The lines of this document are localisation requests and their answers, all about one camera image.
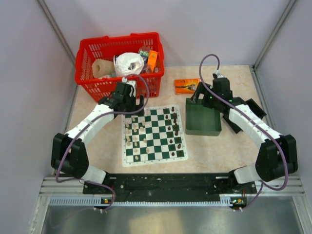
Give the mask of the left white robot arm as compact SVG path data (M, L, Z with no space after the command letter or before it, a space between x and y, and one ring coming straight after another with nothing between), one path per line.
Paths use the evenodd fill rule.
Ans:
M109 191L111 182L102 169L90 165L87 145L108 123L118 115L143 115L144 95L140 96L139 104L136 96L137 83L134 80L119 82L115 90L102 98L90 114L72 130L53 138L51 166L56 170L57 182L60 173L70 179L82 179L94 183L99 193Z

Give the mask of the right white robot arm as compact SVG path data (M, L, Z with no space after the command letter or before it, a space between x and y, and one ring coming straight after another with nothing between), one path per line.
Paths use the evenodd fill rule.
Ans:
M243 131L259 149L254 164L230 172L227 185L231 192L239 193L249 182L270 182L297 172L295 138L292 135L284 136L269 127L263 121L266 113L252 98L243 100L234 97L227 78L215 78L211 85L200 82L191 101L197 103L199 95L203 95L202 106L222 113L235 133Z

